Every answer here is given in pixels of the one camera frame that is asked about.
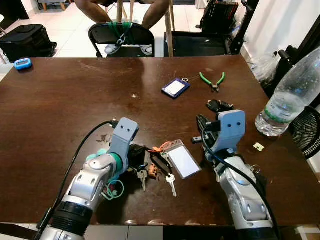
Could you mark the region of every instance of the plastic bag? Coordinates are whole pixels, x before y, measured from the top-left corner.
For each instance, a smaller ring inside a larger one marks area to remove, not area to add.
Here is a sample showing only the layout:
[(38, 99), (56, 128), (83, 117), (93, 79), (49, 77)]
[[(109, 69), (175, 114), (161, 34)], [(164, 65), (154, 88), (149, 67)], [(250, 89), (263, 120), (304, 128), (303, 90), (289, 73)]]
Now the plastic bag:
[(278, 61), (278, 57), (273, 53), (252, 59), (250, 68), (259, 83), (269, 84), (274, 79)]

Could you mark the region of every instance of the tile floor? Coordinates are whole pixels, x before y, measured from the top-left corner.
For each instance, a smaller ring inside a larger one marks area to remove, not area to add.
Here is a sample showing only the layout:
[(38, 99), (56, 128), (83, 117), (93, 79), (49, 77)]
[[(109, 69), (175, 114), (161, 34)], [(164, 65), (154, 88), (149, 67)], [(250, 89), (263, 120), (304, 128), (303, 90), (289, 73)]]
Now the tile floor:
[[(125, 11), (129, 15), (130, 3), (123, 4)], [(133, 10), (133, 21), (142, 23), (145, 12), (148, 10), (148, 5), (136, 3)], [(117, 8), (109, 7), (109, 16), (115, 20), (117, 17)], [(174, 19), (176, 31), (200, 32), (196, 25), (200, 24), (203, 16), (203, 9), (196, 9), (195, 6), (174, 6)], [(42, 24), (45, 26), (49, 38), (52, 42), (57, 43), (56, 53), (54, 58), (96, 58), (96, 52), (89, 40), (89, 28), (95, 23), (87, 18), (78, 8), (72, 3), (62, 11), (60, 8), (49, 9), (48, 11), (40, 11), (29, 20), (18, 20), (6, 29), (7, 32), (15, 29), (20, 25)], [(165, 18), (163, 17), (153, 28), (151, 32), (155, 38), (155, 56), (164, 56), (164, 32), (166, 31)], [(105, 46), (100, 46), (99, 49), (104, 55)], [(0, 81), (13, 67), (12, 63), (0, 63)]]
[[(127, 14), (130, 13), (130, 4), (124, 3)], [(136, 3), (133, 11), (133, 21), (142, 23), (143, 16), (148, 5)], [(116, 7), (109, 8), (109, 16), (115, 20), (117, 16)], [(195, 6), (174, 6), (174, 19), (176, 31), (199, 32), (196, 25), (200, 23), (203, 9)], [(92, 46), (88, 31), (95, 23), (87, 18), (74, 3), (66, 11), (61, 9), (49, 9), (47, 12), (40, 11), (29, 20), (18, 20), (6, 29), (7, 32), (20, 25), (42, 24), (45, 26), (49, 38), (57, 43), (54, 58), (96, 58), (96, 52)], [(165, 19), (162, 18), (152, 29), (155, 38), (155, 56), (164, 56), (164, 32), (166, 31)], [(0, 82), (13, 67), (0, 63)], [(17, 223), (17, 225), (36, 230), (35, 224)], [(85, 234), (88, 240), (162, 240), (163, 228), (161, 226), (89, 226)], [(0, 240), (21, 240), (21, 238), (10, 237), (0, 234)]]

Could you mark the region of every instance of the water bottle label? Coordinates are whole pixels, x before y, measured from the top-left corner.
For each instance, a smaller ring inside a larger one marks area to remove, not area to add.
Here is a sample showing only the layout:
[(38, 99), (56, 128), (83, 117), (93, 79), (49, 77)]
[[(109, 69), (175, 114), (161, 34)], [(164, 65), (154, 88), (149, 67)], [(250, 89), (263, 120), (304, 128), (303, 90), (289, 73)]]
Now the water bottle label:
[(293, 120), (292, 114), (287, 111), (281, 110), (281, 108), (274, 105), (271, 101), (269, 101), (265, 106), (264, 112), (269, 118), (278, 123), (286, 124), (290, 123)]

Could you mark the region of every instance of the green pliers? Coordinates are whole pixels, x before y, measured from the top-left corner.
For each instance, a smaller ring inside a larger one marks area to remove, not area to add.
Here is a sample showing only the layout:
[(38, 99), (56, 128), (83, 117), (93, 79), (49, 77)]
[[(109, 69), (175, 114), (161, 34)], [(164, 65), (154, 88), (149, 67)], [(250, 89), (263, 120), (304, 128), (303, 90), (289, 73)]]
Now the green pliers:
[(211, 85), (212, 92), (216, 91), (217, 93), (219, 92), (219, 85), (224, 81), (224, 79), (226, 77), (226, 73), (223, 72), (220, 80), (216, 84), (213, 84), (211, 81), (209, 81), (208, 79), (205, 78), (205, 76), (202, 74), (202, 72), (199, 72), (199, 75), (203, 81), (205, 81), (207, 84)]

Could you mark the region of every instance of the brown table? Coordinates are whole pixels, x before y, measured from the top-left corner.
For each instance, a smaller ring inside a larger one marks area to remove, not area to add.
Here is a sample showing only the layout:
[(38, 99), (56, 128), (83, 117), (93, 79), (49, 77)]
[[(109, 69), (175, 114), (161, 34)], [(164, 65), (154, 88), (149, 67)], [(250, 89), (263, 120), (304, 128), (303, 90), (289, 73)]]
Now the brown table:
[[(210, 80), (226, 72), (219, 94), (192, 78), (200, 71)], [(173, 100), (161, 88), (175, 77), (190, 78), (191, 87)], [(174, 171), (177, 198), (163, 178), (149, 179), (142, 192), (138, 179), (123, 175), (124, 196), (104, 201), (92, 223), (232, 225), (225, 193), (203, 163), (202, 146), (191, 143), (199, 136), (196, 115), (215, 117), (205, 106), (211, 99), (234, 103), (246, 112), (246, 134), (238, 151), (268, 178), (267, 199), (279, 225), (320, 224), (319, 183), (291, 136), (268, 138), (255, 128), (255, 117), (268, 99), (239, 55), (38, 58), (30, 70), (12, 69), (0, 84), (0, 222), (38, 222), (52, 205), (82, 138), (103, 121), (127, 117), (140, 126), (135, 143), (152, 147), (181, 139), (202, 171), (185, 180)], [(90, 138), (68, 183), (88, 154), (107, 145), (110, 134), (112, 129), (105, 127)], [(253, 148), (256, 142), (265, 150)]]

